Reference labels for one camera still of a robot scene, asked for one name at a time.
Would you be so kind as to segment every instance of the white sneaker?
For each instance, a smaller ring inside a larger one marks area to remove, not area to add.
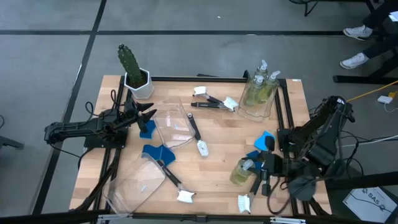
[[[340,66],[345,69],[353,69],[365,64],[368,60],[369,58],[365,54],[358,53],[354,57],[340,62]]]
[[[372,34],[373,29],[366,27],[365,25],[355,28],[345,28],[343,33],[347,37],[352,37],[357,40],[368,40],[369,36]]]

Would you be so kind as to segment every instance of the black pants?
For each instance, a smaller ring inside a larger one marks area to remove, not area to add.
[[[381,25],[388,17],[390,12],[398,11],[398,0],[385,0],[372,14],[364,19],[363,24],[368,28],[376,28]],[[377,42],[371,47],[365,49],[363,54],[368,58],[374,58],[398,45],[398,35],[391,35],[383,42]]]

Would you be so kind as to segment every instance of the cactus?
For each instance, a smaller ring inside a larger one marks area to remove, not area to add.
[[[119,45],[118,56],[120,63],[122,63],[129,77],[128,85],[133,88],[139,88],[142,85],[145,85],[145,75],[143,75],[139,70],[138,63],[131,50],[124,44],[121,44]]]

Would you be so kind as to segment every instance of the yellow cable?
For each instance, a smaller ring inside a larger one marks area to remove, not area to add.
[[[395,82],[392,82],[392,83],[390,83],[390,84],[388,84],[388,85],[385,85],[385,86],[383,86],[383,87],[380,87],[380,88],[378,88],[377,90],[372,90],[372,91],[369,91],[369,92],[364,93],[364,94],[362,94],[362,95],[355,96],[354,98],[347,100],[347,102],[350,102],[350,101],[356,100],[356,99],[358,99],[358,98],[361,98],[362,96],[366,96],[366,95],[369,95],[369,94],[371,94],[371,93],[377,92],[377,91],[382,90],[382,89],[384,89],[384,88],[387,88],[387,87],[389,87],[389,86],[391,86],[391,85],[393,85],[393,84],[395,84],[395,83],[398,83],[398,80],[395,81]]]

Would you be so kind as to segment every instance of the wooden table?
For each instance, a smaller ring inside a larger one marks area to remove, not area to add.
[[[103,77],[95,113],[99,113],[112,106],[110,97],[111,90],[117,91],[120,76],[106,75]],[[228,110],[196,108],[190,106],[193,101],[204,101],[201,98],[193,97],[193,88],[205,85],[211,96],[225,99],[232,97],[237,102],[244,89],[244,83],[203,83],[203,82],[153,82],[155,90],[149,100],[142,102],[154,102],[163,100],[168,96],[177,96],[181,99],[185,112],[193,113],[202,139],[208,143],[210,155],[204,159],[200,156],[196,141],[180,147],[174,151],[176,160],[171,163],[169,169],[183,182],[191,191],[196,192],[193,204],[186,204],[176,201],[177,188],[169,179],[157,189],[135,212],[140,213],[195,213],[212,215],[239,215],[237,197],[239,194],[247,194],[254,181],[254,175],[250,177],[243,186],[235,186],[229,181],[229,175],[240,158],[256,148],[254,141],[264,131],[276,136],[278,119],[275,103],[271,115],[262,123],[256,123],[240,117],[237,113]],[[300,126],[309,120],[308,108],[305,102],[303,86],[300,80],[287,80],[290,105],[294,118],[294,124]],[[284,99],[280,90],[282,111],[284,112]],[[284,113],[285,126],[287,117]],[[123,172],[137,159],[145,144],[159,146],[162,144],[159,134],[154,133],[152,140],[141,139],[139,128],[133,124],[129,130],[126,147],[122,150],[118,174]],[[275,152],[280,154],[279,146],[276,144]],[[94,149],[89,152],[81,161],[80,170],[76,180],[70,208],[79,206],[85,197],[88,196],[97,184],[104,149]],[[276,182],[276,177],[271,178],[271,185]],[[278,210],[288,199],[286,190],[277,187],[271,195],[271,206]],[[315,200],[322,208],[331,213],[330,204],[324,182],[318,182]],[[252,205],[252,215],[272,215],[267,209],[267,198],[257,194]],[[104,208],[105,199],[101,199],[101,208]],[[302,213],[301,203],[298,203],[299,212]],[[291,207],[288,206],[281,215],[291,215]]]

